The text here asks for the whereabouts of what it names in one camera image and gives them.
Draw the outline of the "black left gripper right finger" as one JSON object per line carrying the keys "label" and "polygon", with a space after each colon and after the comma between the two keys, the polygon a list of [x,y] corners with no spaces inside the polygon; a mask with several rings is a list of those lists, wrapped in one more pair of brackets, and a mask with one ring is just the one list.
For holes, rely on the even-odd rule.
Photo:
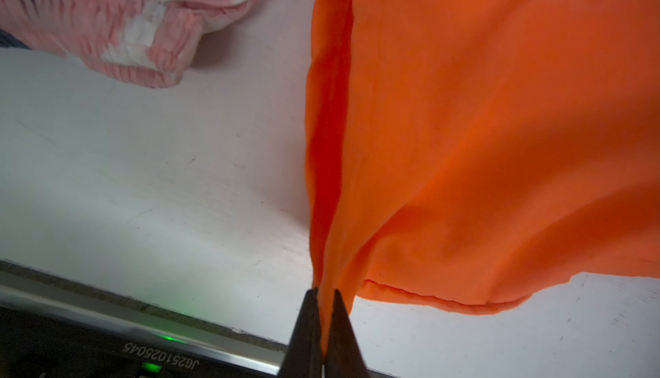
{"label": "black left gripper right finger", "polygon": [[329,378],[370,377],[339,290],[335,290],[333,296],[333,314],[325,358],[325,376]]}

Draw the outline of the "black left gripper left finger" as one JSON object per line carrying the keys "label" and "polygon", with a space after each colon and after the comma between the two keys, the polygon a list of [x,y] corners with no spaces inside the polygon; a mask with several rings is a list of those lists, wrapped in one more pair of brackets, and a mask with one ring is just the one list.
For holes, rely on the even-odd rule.
{"label": "black left gripper left finger", "polygon": [[308,290],[302,301],[278,378],[322,378],[321,319],[318,290]]}

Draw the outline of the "orange cloth garment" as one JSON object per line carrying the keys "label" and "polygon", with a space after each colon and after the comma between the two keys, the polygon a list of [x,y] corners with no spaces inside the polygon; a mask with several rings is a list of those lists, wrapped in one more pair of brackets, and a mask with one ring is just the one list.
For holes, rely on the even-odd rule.
{"label": "orange cloth garment", "polygon": [[324,331],[659,274],[659,0],[316,0],[306,132]]}

